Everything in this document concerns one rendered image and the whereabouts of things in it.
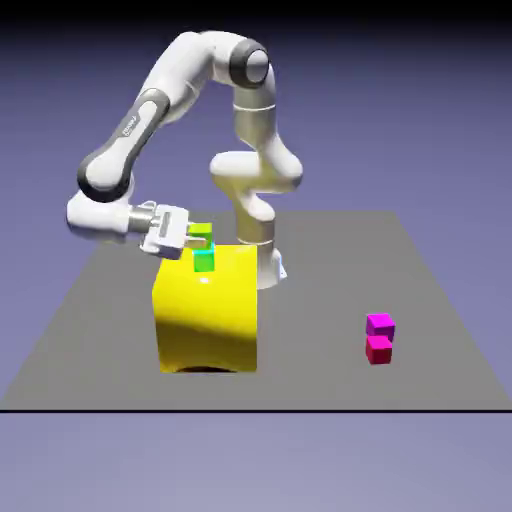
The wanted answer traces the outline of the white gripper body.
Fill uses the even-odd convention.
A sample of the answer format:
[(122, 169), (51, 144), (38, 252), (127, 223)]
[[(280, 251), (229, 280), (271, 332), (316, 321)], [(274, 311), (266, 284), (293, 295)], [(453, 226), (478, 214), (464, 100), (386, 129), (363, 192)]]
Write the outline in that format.
[(179, 259), (185, 247), (188, 221), (187, 209), (157, 205), (140, 249), (146, 254), (164, 259)]

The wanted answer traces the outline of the small magenta cube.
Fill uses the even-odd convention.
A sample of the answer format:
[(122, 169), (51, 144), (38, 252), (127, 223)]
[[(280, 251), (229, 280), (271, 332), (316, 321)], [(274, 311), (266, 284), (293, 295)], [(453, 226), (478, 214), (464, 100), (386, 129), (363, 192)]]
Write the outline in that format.
[(386, 312), (371, 313), (367, 315), (366, 334), (368, 336), (385, 336), (393, 342), (396, 323), (391, 315)]

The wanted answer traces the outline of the small red cube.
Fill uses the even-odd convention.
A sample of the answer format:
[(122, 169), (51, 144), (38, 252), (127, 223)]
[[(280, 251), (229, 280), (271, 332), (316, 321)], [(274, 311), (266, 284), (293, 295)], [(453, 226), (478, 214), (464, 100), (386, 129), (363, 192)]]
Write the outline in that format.
[(366, 338), (365, 353), (371, 365), (390, 364), (392, 349), (392, 342), (387, 336), (373, 335)]

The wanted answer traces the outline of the large yellow box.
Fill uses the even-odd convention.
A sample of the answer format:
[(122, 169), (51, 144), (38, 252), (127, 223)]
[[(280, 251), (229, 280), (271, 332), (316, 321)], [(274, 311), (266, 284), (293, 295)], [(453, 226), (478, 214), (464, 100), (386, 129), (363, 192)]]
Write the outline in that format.
[(257, 252), (218, 245), (215, 269), (194, 270), (193, 253), (160, 264), (153, 288), (160, 371), (257, 368)]

